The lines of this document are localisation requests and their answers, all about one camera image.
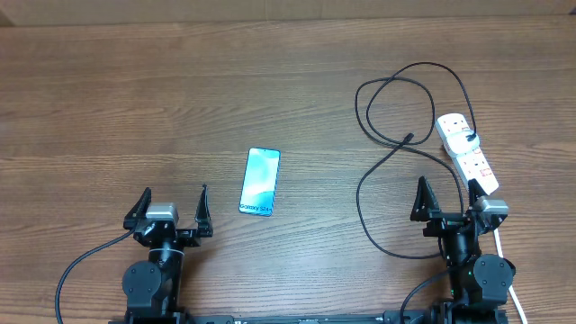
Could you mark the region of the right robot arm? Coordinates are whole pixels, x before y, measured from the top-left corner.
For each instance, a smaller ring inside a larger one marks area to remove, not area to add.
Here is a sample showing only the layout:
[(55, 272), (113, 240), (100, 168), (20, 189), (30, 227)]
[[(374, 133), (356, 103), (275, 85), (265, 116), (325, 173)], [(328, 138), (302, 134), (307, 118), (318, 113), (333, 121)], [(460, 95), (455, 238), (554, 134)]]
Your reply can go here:
[(428, 180), (422, 176), (410, 215), (412, 221), (426, 224), (425, 237), (437, 238), (443, 250), (446, 270), (414, 289), (448, 277), (452, 297), (434, 302), (427, 310), (406, 311), (400, 318), (412, 323), (506, 323), (506, 312), (499, 309), (508, 300), (509, 287), (516, 274), (506, 258), (482, 253), (479, 236), (493, 232), (508, 217), (509, 207), (492, 199), (476, 180), (468, 183), (469, 209), (464, 213), (443, 212)]

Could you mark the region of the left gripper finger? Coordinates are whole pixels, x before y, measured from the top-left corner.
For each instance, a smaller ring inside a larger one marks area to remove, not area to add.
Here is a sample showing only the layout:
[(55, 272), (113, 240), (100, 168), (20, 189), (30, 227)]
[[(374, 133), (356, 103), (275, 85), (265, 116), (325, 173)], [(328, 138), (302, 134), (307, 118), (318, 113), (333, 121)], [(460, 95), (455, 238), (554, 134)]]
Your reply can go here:
[(123, 220), (125, 230), (133, 230), (140, 220), (146, 218), (146, 211), (151, 203), (151, 189), (147, 187), (139, 200), (134, 204)]
[(213, 235), (213, 226), (208, 204), (208, 186), (206, 184), (202, 185), (202, 193), (194, 219), (197, 224), (196, 237), (211, 238)]

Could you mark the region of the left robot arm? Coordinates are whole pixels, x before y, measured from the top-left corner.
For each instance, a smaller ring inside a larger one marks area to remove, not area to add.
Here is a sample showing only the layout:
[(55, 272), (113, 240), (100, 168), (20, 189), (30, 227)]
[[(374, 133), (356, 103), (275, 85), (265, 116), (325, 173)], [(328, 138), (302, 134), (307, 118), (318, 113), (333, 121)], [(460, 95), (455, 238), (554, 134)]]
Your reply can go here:
[(146, 188), (127, 213), (123, 227), (143, 247), (148, 258), (128, 267), (122, 278), (127, 296), (126, 323), (192, 323), (193, 316), (179, 305), (185, 249), (197, 248), (203, 238), (213, 235), (208, 205), (208, 187), (196, 208), (192, 229), (180, 229), (176, 205), (173, 202), (152, 201)]

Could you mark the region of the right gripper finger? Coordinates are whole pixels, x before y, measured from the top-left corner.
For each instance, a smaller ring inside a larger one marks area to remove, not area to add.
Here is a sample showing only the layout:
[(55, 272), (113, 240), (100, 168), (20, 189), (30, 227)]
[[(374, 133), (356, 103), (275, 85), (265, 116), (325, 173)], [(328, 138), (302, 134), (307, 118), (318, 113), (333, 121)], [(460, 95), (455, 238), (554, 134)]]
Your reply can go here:
[(486, 195), (482, 186), (474, 178), (468, 181), (468, 194), (469, 194), (469, 205), (474, 206), (474, 204), (483, 196)]
[(411, 221), (430, 221), (440, 213), (440, 206), (428, 180), (421, 176), (415, 202), (410, 214)]

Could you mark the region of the Samsung Galaxy smartphone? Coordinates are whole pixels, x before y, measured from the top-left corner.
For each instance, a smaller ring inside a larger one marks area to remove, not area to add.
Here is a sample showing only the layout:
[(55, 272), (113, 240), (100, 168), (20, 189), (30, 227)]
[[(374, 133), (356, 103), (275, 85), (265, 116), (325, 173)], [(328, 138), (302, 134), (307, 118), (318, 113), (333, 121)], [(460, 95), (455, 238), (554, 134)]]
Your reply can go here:
[(274, 212), (275, 191), (281, 152), (271, 148), (251, 148), (239, 198), (238, 210), (269, 217)]

